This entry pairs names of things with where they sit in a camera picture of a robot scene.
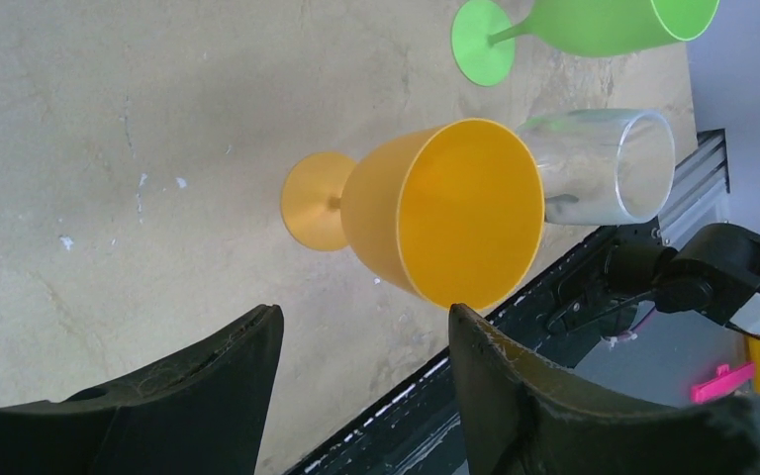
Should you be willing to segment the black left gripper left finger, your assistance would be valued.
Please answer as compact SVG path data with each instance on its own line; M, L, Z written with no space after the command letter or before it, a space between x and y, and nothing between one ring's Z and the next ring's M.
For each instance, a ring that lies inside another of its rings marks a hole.
M259 305L61 402L0 409L0 474L250 474L284 333Z

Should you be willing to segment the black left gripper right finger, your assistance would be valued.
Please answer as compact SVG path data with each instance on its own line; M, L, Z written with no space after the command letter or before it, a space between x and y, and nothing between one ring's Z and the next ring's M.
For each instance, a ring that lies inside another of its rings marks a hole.
M449 359L473 474L760 474L760 395L674 408L539 356L464 304Z

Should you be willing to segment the orange plastic wine glass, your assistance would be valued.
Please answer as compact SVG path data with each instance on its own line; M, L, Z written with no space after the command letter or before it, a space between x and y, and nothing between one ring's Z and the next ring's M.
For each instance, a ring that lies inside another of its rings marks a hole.
M310 154L289 171L280 212L307 248L349 248L403 291L482 310L530 270L544 193L529 147L502 124L470 118L399 136L358 160Z

